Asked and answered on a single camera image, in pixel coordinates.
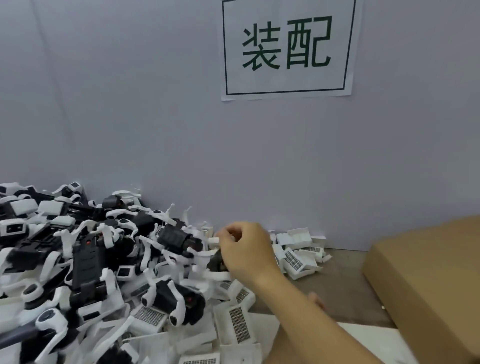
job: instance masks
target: black border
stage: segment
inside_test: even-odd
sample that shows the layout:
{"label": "black border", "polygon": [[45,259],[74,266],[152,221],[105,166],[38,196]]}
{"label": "black border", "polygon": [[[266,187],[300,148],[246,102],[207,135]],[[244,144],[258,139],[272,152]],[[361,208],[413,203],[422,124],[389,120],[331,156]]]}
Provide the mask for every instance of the black border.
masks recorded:
{"label": "black border", "polygon": [[348,58],[350,57],[350,44],[352,42],[352,33],[353,33],[353,21],[355,20],[355,8],[357,6],[357,0],[353,0],[353,12],[352,12],[352,25],[350,27],[350,39],[348,40],[348,51],[347,51],[347,62],[345,63],[345,75],[343,77],[343,87],[342,88],[325,88],[321,90],[293,90],[293,91],[269,91],[269,92],[243,92],[236,94],[228,93],[228,80],[227,80],[227,47],[225,45],[225,8],[224,3],[237,0],[222,0],[222,23],[223,23],[223,58],[225,66],[225,93],[229,95],[263,95],[263,94],[284,94],[290,92],[315,92],[315,91],[339,91],[345,90],[345,82],[347,80],[347,69],[348,69]]}

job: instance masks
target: paper sign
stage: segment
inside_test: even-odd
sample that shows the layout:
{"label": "paper sign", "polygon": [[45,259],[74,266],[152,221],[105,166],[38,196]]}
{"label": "paper sign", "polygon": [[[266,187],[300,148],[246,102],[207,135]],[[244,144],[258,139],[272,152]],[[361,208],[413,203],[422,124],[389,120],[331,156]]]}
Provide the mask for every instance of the paper sign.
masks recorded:
{"label": "paper sign", "polygon": [[222,100],[350,95],[362,7],[363,0],[222,0]]}

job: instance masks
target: gray wall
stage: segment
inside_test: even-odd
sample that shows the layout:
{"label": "gray wall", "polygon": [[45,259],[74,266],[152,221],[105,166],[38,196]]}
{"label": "gray wall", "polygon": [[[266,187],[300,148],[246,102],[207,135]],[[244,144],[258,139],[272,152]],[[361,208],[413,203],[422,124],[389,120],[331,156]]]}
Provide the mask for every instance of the gray wall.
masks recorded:
{"label": "gray wall", "polygon": [[353,95],[220,101],[219,0],[2,0],[0,181],[336,247],[480,211],[480,2],[366,0]]}

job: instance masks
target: brown box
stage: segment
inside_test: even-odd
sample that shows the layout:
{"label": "brown box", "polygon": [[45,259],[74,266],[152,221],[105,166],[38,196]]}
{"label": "brown box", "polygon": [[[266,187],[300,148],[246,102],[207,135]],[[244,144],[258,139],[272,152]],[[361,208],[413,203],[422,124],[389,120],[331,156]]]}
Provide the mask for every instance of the brown box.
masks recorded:
{"label": "brown box", "polygon": [[480,216],[383,239],[362,271],[420,364],[480,363]]}

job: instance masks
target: black circular cap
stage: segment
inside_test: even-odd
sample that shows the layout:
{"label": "black circular cap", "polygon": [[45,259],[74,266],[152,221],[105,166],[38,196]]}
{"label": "black circular cap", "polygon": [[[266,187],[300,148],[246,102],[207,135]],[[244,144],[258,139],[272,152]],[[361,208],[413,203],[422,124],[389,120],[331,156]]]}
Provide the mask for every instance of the black circular cap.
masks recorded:
{"label": "black circular cap", "polygon": [[40,322],[46,321],[46,320],[48,320],[49,318],[52,318],[53,316],[55,316],[55,312],[53,312],[53,310],[48,310],[48,311],[45,311],[44,313],[42,313],[42,314],[38,317],[38,320],[39,320]]}
{"label": "black circular cap", "polygon": [[33,291],[35,291],[37,289],[37,287],[38,286],[36,284],[29,285],[27,288],[24,289],[24,294],[32,293]]}

